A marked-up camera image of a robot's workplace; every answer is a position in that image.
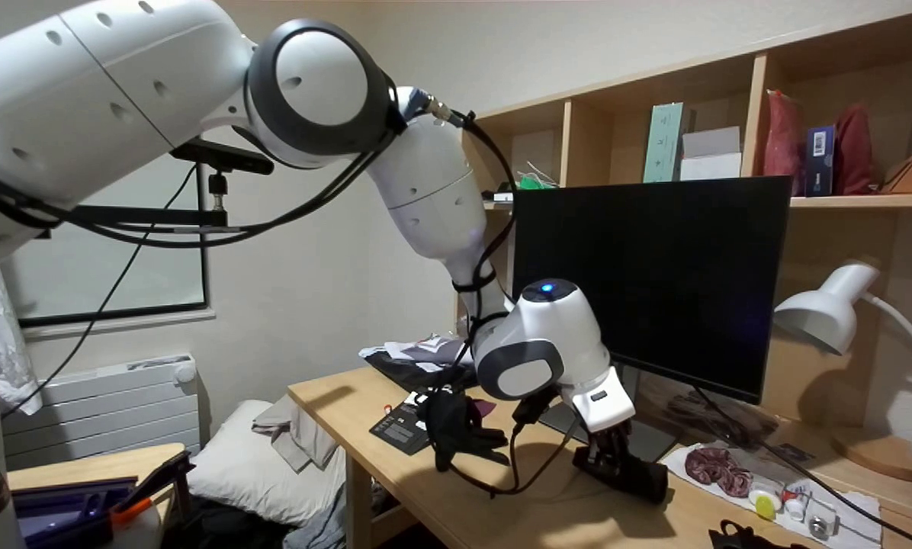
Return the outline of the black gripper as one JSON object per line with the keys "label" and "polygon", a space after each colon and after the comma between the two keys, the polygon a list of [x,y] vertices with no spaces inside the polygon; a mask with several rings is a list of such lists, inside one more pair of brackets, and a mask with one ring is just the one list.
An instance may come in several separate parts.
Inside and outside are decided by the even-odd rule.
{"label": "black gripper", "polygon": [[633,457],[626,426],[591,433],[574,454],[574,466],[646,503],[663,503],[667,493],[667,470]]}

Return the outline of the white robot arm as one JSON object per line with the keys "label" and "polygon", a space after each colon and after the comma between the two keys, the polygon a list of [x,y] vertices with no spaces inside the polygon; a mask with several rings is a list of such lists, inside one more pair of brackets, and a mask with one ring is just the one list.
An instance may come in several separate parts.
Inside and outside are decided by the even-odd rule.
{"label": "white robot arm", "polygon": [[447,268],[483,390],[520,425],[562,396],[590,429],[582,472],[651,503],[667,493],[667,470],[627,450],[633,406],[582,291],[497,282],[459,146],[480,123],[390,82],[335,23],[295,17],[253,44],[214,0],[87,0],[0,37],[0,260],[59,223],[126,241],[128,223],[82,202],[216,126],[286,167],[368,173],[413,250]]}

